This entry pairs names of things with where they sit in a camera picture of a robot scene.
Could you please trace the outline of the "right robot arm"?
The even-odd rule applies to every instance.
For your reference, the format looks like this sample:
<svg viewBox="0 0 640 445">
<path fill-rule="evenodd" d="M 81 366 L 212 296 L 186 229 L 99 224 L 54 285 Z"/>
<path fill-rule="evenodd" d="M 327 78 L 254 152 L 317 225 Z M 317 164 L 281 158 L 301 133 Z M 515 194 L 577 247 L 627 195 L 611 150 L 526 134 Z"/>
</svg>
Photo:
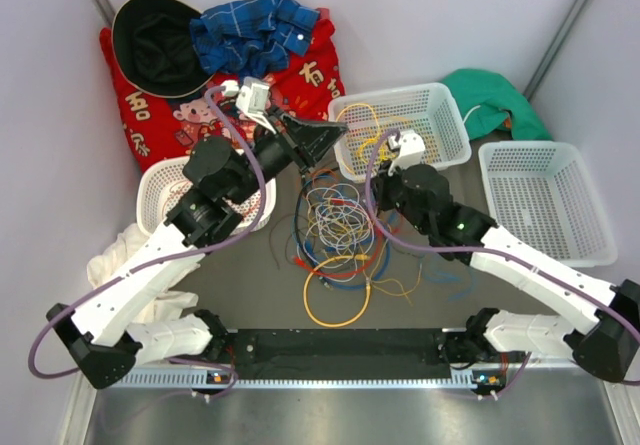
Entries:
<svg viewBox="0 0 640 445">
<path fill-rule="evenodd" d="M 496 277 L 553 310 L 519 315 L 484 309 L 467 324 L 476 359 L 518 351 L 572 360 L 592 376 L 636 386 L 629 373 L 639 353 L 639 285 L 618 285 L 575 270 L 515 237 L 489 215 L 457 202 L 433 167 L 385 161 L 365 179 L 372 214 L 399 213 L 436 253 Z"/>
</svg>

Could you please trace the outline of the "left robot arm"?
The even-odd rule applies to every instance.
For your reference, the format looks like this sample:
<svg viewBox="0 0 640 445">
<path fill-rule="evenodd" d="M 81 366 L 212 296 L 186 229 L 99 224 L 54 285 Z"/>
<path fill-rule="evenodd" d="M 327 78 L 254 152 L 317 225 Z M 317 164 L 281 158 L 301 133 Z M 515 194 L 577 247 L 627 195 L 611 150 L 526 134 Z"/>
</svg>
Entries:
<svg viewBox="0 0 640 445">
<path fill-rule="evenodd" d="M 49 310 L 51 328 L 95 389 L 116 384 L 139 365 L 181 355 L 212 362 L 226 352 L 227 331 L 211 312 L 152 323 L 136 318 L 206 255 L 256 228 L 241 224 L 237 206 L 258 195 L 264 208 L 270 180 L 290 164 L 301 173 L 314 168 L 347 130 L 277 107 L 266 121 L 271 130 L 243 152 L 221 136 L 200 140 L 182 170 L 190 187 L 148 241 L 88 299 Z"/>
</svg>

